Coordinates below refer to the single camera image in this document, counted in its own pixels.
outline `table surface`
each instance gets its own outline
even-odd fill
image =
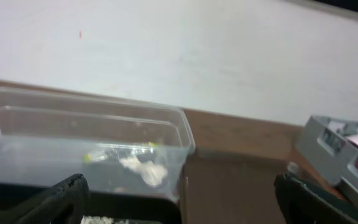
[[[0,81],[0,86],[73,93],[2,81]],[[292,161],[307,170],[327,191],[342,198],[336,190],[318,175],[307,160],[298,151],[294,150],[293,145],[300,134],[301,126],[195,110],[184,109],[184,111],[195,139],[196,155],[215,153],[241,154],[277,161]]]

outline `gray basket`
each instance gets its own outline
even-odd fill
[[[358,206],[358,148],[346,136],[358,134],[358,122],[312,116],[296,149],[333,187]]]

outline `clear plastic bin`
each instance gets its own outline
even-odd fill
[[[194,149],[179,108],[0,88],[3,183],[50,186],[81,173],[91,190],[175,200],[181,167]],[[90,154],[93,159],[86,160]],[[160,184],[147,184],[120,162],[130,157],[160,165],[167,174]]]

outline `white wall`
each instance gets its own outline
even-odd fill
[[[295,124],[358,119],[358,21],[284,0],[0,0],[0,79]]]

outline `white crumpled object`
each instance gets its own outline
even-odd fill
[[[152,161],[141,163],[136,156],[120,159],[119,162],[136,174],[140,174],[144,182],[151,187],[159,186],[168,174],[168,170],[163,165],[154,164]]]

